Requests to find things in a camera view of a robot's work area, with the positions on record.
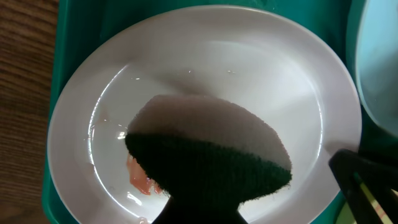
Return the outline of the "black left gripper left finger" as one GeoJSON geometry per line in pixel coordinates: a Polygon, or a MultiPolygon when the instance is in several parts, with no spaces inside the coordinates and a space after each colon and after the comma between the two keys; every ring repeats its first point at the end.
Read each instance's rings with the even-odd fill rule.
{"type": "Polygon", "coordinates": [[[152,224],[248,224],[238,209],[205,208],[170,197],[152,224]]]}

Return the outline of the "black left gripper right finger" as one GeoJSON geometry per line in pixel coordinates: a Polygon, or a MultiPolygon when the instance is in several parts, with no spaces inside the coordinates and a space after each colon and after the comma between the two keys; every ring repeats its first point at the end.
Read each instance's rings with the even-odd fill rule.
{"type": "Polygon", "coordinates": [[[397,223],[397,161],[375,153],[359,155],[340,149],[329,160],[330,169],[357,223],[382,223],[365,186],[392,223],[397,223]]]}

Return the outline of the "green rimmed plate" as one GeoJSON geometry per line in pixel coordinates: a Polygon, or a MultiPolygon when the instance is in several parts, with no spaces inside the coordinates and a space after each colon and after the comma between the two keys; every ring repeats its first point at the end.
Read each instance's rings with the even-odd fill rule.
{"type": "MultiPolygon", "coordinates": [[[[392,224],[391,219],[387,216],[387,214],[380,206],[378,201],[374,198],[372,193],[366,187],[363,188],[363,192],[366,195],[367,199],[370,201],[373,209],[375,210],[383,224],[392,224]]],[[[343,205],[340,214],[336,218],[335,224],[357,224],[347,203],[343,205]]]]}

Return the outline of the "light blue plate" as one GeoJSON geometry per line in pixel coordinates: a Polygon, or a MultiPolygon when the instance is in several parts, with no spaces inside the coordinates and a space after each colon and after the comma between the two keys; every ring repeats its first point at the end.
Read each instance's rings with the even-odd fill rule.
{"type": "Polygon", "coordinates": [[[397,0],[364,3],[356,44],[356,83],[372,121],[397,136],[397,0]]]}

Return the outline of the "white plate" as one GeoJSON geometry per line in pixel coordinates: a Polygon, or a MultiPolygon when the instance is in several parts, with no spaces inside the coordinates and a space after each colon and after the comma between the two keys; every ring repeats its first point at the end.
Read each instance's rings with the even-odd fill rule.
{"type": "Polygon", "coordinates": [[[143,19],[96,48],[56,102],[47,137],[56,193],[78,223],[151,222],[167,202],[129,183],[126,128],[153,96],[236,103],[279,134],[291,183],[244,203],[249,223],[311,223],[340,193],[328,166],[361,138],[358,95],[337,53],[308,28],[254,7],[209,4],[143,19]]]}

